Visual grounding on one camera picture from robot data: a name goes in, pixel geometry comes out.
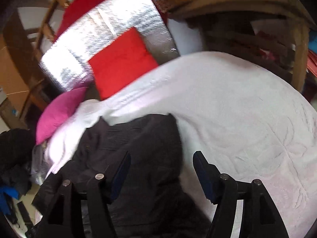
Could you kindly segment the pink pillow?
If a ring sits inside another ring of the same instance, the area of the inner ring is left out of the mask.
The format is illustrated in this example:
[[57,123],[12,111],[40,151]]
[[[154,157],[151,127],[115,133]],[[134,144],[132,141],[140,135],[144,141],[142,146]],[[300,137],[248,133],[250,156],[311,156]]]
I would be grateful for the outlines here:
[[87,87],[75,88],[56,97],[41,114],[36,126],[36,145],[49,139],[83,102]]

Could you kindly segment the white pink embossed bedspread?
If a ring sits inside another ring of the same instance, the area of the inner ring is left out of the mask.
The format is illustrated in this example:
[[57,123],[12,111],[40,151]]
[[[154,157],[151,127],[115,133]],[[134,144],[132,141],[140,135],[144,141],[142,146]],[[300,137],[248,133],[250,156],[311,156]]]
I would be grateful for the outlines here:
[[201,151],[219,170],[261,179],[290,237],[304,237],[316,220],[316,110],[287,82],[241,58],[199,52],[169,61],[104,101],[83,102],[49,143],[49,171],[74,155],[84,130],[172,114],[184,151],[183,189],[209,217],[192,165]]

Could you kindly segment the pile of black clothes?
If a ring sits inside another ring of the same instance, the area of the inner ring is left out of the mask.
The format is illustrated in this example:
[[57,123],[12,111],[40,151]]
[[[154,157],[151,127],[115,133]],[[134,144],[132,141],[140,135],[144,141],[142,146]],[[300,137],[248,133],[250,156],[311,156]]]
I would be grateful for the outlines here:
[[30,130],[15,128],[1,133],[1,185],[13,187],[20,196],[32,186],[34,146],[35,137]]

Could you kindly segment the grey folded garment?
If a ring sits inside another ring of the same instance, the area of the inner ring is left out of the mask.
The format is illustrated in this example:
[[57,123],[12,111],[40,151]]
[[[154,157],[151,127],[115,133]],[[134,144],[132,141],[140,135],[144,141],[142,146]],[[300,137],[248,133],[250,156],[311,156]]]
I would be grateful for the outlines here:
[[32,151],[31,161],[31,181],[35,184],[42,185],[49,171],[49,165],[45,160],[46,141],[36,145]]

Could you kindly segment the brown wooden side table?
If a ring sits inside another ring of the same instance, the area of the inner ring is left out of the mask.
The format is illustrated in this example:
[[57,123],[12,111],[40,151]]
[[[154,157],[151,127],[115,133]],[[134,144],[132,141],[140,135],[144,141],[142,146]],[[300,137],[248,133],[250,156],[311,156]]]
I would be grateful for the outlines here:
[[40,95],[44,80],[34,48],[15,11],[1,32],[1,88],[24,125],[30,106],[40,111],[47,106]]

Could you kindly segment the red pillow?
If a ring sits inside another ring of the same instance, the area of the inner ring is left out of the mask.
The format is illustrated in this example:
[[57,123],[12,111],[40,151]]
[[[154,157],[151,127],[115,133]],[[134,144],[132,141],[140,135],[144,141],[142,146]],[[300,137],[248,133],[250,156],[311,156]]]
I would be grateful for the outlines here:
[[94,55],[89,65],[103,100],[159,66],[134,27]]

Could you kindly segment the dark navy padded jacket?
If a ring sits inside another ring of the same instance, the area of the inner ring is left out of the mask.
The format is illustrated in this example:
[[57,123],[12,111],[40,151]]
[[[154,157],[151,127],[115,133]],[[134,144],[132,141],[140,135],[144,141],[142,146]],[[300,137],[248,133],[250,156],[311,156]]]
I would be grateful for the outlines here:
[[74,184],[103,173],[128,152],[131,166],[109,211],[119,237],[205,237],[210,220],[180,185],[183,150],[173,115],[128,123],[99,120],[83,133],[73,158],[44,181],[32,204],[44,213],[64,179]]

